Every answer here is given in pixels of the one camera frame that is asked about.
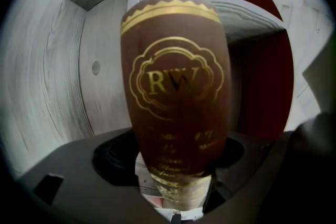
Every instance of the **gold zigzag border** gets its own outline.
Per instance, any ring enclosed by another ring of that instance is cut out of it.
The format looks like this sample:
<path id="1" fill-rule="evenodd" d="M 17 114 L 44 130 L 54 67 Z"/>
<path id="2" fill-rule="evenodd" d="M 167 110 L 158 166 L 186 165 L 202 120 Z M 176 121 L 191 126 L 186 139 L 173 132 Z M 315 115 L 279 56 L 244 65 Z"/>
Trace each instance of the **gold zigzag border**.
<path id="1" fill-rule="evenodd" d="M 136 24 L 152 17 L 166 15 L 166 14 L 191 14 L 201 16 L 217 23 L 221 23 L 218 14 L 212 9 L 206 7 L 204 4 L 195 4 L 191 0 L 181 1 L 172 0 L 170 2 L 159 1 L 155 5 L 146 5 L 142 10 L 136 10 L 132 15 L 121 23 L 121 35 Z"/>

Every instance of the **round hole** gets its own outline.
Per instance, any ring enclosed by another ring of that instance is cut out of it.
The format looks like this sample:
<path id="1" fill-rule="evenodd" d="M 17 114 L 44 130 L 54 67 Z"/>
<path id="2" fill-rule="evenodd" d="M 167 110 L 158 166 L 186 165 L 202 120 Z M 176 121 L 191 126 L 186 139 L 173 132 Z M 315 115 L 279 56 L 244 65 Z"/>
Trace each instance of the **round hole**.
<path id="1" fill-rule="evenodd" d="M 92 73 L 96 76 L 100 71 L 100 63 L 98 61 L 94 61 L 92 65 Z"/>

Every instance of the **bottle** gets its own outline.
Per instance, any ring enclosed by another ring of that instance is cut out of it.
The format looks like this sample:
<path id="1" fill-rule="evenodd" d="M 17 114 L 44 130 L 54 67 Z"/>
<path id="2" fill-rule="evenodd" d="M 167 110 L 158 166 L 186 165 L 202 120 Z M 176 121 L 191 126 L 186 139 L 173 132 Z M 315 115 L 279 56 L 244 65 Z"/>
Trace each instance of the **bottle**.
<path id="1" fill-rule="evenodd" d="M 163 197 L 202 205 L 228 132 L 230 63 L 206 0 L 143 0 L 123 17 L 124 89 L 140 151 Z"/>

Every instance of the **brown cylindrical container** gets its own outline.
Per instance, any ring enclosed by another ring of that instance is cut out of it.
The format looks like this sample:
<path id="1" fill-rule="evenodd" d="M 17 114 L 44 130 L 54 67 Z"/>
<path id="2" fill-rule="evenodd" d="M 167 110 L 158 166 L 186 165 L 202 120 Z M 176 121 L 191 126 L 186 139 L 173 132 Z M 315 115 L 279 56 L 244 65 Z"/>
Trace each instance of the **brown cylindrical container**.
<path id="1" fill-rule="evenodd" d="M 143 159 L 175 209 L 196 208 L 228 131 L 230 64 L 215 7 L 205 0 L 143 0 L 123 17 L 121 54 Z"/>

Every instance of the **rw logo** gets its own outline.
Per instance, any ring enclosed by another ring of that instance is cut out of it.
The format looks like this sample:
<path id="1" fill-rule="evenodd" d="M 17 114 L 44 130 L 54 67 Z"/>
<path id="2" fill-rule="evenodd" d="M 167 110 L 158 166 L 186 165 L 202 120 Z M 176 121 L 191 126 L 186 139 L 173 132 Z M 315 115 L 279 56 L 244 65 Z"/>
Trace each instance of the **rw logo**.
<path id="1" fill-rule="evenodd" d="M 138 107 L 168 121 L 183 103 L 211 104 L 223 83 L 223 69 L 214 54 L 183 37 L 150 44 L 134 59 L 129 76 Z"/>

